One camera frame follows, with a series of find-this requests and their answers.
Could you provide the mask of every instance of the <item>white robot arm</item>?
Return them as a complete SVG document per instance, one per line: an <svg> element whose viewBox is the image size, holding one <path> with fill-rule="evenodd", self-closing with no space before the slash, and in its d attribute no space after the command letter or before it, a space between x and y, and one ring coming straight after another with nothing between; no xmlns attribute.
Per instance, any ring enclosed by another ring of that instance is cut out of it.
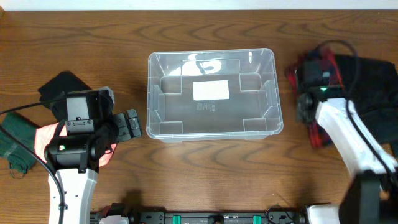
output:
<svg viewBox="0 0 398 224"><path fill-rule="evenodd" d="M385 174L384 166L376 159L376 156L371 152L348 119L345 104L346 100L344 98L332 98L325 102L319 102L315 115L318 124L331 137L352 177L368 170L373 171L375 174ZM352 101L349 102L349 112L366 139L371 143L390 171L394 173L396 167L398 167L397 161L377 143L359 118ZM340 224L339 205L309 206L307 208L307 216L309 224Z"/></svg>
<svg viewBox="0 0 398 224"><path fill-rule="evenodd" d="M128 110L127 116L112 114L114 97L108 87L71 92L66 101L68 136L59 136L56 131L45 148L45 157L64 192L62 223L86 224L90 222L101 156L112 150L112 144L139 137L142 131L134 109ZM52 177L49 185L49 223L56 224L60 219L60 196Z"/></svg>

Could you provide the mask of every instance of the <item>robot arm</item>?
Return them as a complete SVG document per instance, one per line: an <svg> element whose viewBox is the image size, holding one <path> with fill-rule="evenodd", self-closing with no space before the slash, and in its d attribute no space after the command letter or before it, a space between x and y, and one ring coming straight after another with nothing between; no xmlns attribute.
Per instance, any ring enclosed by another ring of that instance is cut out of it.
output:
<svg viewBox="0 0 398 224"><path fill-rule="evenodd" d="M113 105L113 92L107 87L69 93L65 122L68 136L55 133L45 148L47 164L56 173L65 194L64 224L90 222L101 156L112 150L112 144L142 134L136 111L128 110L127 117L122 113L113 115ZM60 199L52 178L49 185L49 223L53 224L58 223Z"/></svg>
<svg viewBox="0 0 398 224"><path fill-rule="evenodd" d="M398 222L397 189L389 184L384 166L376 159L348 119L345 104L344 98L319 101L315 119L333 140L349 173L353 176L353 183L340 206L330 204L309 206L307 220L309 224L396 223ZM397 175L397 161L373 138L351 101L349 110L366 139L393 175ZM380 189L389 191L389 200L380 199Z"/></svg>
<svg viewBox="0 0 398 224"><path fill-rule="evenodd" d="M332 98L319 102L315 115L318 124L331 137L351 176L366 170L371 170L375 174L386 173L382 164L376 159L348 119L345 104L344 98ZM359 118L352 101L349 102L349 110L355 123L373 148L388 165L391 172L395 172L395 167L398 167L397 161L377 143Z"/></svg>

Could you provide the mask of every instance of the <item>black cloth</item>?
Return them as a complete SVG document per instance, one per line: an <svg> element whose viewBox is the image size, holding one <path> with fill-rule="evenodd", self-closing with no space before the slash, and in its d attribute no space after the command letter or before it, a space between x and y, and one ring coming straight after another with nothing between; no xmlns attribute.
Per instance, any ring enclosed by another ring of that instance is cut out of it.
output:
<svg viewBox="0 0 398 224"><path fill-rule="evenodd" d="M347 90L355 75L355 59L335 55ZM353 95L355 108L379 144L398 141L398 74L393 63L361 58Z"/></svg>
<svg viewBox="0 0 398 224"><path fill-rule="evenodd" d="M91 90L91 88L69 71L59 73L56 77L38 89L41 94L40 102L56 100L66 96L69 92L84 90ZM68 119L66 101L51 103L44 106L52 111L58 122Z"/></svg>

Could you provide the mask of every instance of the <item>red cloth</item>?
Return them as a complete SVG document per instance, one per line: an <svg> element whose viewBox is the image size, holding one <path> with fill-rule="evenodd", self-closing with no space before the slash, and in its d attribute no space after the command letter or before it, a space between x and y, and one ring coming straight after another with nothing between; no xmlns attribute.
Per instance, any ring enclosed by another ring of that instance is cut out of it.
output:
<svg viewBox="0 0 398 224"><path fill-rule="evenodd" d="M47 125L44 126L43 128L39 128L36 130L35 152L44 162L47 162L44 158L44 148L46 147L46 145L50 143L54 135L55 128L57 128L57 124ZM66 136L66 135L67 135L67 129L64 126L62 128L60 136ZM116 145L117 144L113 144L111 146L112 147L111 153L105 154L99 159L99 166L104 166L111 160L114 150L116 149Z"/></svg>
<svg viewBox="0 0 398 224"><path fill-rule="evenodd" d="M334 71L331 73L329 85L341 85L343 88L343 83L341 81L340 71L338 69L335 55L329 48L322 48L320 52L317 52L317 59L322 58L323 60L319 60L321 67L325 70ZM304 63L304 61L309 60L307 55L300 55L298 58L298 62L290 66L285 71L285 76L289 81L290 86L292 87L293 93L296 97L299 97L300 93L297 92L297 70ZM308 125L308 132L310 135L311 145L314 148L327 146L332 143L328 133L318 125L316 121Z"/></svg>

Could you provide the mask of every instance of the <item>white label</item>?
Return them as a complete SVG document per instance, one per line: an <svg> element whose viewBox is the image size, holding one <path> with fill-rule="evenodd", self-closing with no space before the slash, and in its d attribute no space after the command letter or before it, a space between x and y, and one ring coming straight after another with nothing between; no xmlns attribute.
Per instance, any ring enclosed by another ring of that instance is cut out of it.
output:
<svg viewBox="0 0 398 224"><path fill-rule="evenodd" d="M228 80L193 82L193 100L229 99Z"/></svg>

